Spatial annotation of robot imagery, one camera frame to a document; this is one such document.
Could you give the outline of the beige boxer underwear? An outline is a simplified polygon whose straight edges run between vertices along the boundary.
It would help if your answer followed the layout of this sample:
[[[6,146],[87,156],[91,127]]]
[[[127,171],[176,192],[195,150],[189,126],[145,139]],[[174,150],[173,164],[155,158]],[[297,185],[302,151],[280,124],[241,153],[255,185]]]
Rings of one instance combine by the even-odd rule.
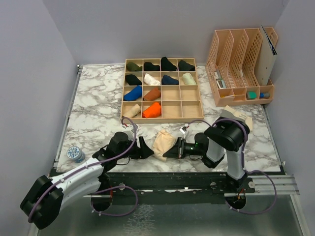
[[[154,157],[166,162],[167,157],[163,157],[163,155],[175,145],[176,141],[177,139],[165,129],[159,131],[152,147]]]

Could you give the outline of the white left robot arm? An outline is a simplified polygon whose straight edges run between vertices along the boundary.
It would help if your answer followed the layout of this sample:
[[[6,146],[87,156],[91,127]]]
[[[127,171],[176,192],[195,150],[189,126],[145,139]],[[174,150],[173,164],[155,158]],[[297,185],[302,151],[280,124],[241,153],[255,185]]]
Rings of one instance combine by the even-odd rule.
[[[142,136],[130,138],[125,132],[117,132],[109,144],[101,147],[91,158],[71,171],[48,178],[39,177],[20,204],[29,221],[39,229],[49,226],[60,211],[88,194],[113,193],[106,174],[122,158],[145,159],[153,155]]]

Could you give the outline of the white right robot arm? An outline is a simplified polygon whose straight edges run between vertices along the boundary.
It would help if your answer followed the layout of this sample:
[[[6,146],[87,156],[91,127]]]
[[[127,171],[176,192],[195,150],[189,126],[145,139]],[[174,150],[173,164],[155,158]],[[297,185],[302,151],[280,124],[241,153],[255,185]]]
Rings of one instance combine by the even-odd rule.
[[[243,178],[247,175],[244,149],[249,133],[250,128],[245,122],[221,116],[204,132],[195,134],[194,143],[178,138],[163,157],[181,159],[191,155],[200,156],[210,169],[217,167],[226,157],[229,176],[226,187],[231,192],[238,192],[243,188]]]

